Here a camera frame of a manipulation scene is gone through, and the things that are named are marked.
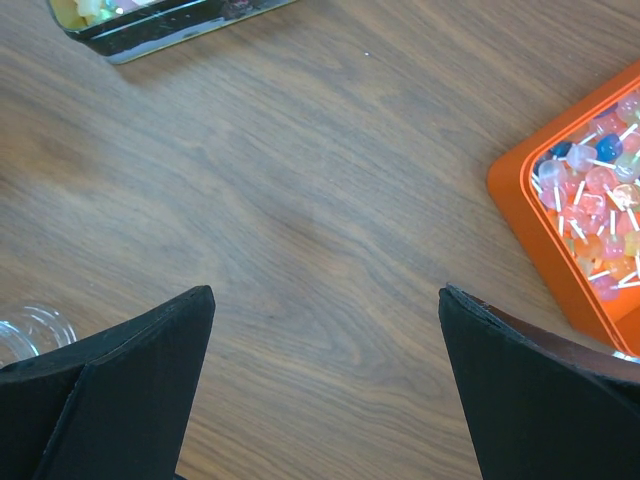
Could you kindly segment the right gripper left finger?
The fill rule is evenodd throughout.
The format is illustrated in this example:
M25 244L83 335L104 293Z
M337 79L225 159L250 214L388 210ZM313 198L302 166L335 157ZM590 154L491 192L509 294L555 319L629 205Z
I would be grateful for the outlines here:
M175 479L215 313L210 286L1 370L4 479Z

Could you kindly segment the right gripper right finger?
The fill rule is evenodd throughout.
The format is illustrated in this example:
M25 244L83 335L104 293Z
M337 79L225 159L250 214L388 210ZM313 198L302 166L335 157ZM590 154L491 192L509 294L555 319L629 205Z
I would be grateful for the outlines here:
M638 364L454 285L438 315L483 478L638 478Z

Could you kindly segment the clear plastic jar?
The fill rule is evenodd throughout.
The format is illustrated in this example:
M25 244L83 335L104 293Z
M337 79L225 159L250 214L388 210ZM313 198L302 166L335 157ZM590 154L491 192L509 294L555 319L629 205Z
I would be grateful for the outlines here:
M1 308L1 367L76 341L71 323L53 307L27 303Z

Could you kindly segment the gold tin of gummy candies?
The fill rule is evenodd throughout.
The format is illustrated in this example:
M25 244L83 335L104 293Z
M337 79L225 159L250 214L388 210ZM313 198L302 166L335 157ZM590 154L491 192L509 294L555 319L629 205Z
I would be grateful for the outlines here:
M123 64L284 6L288 1L49 1L72 40Z

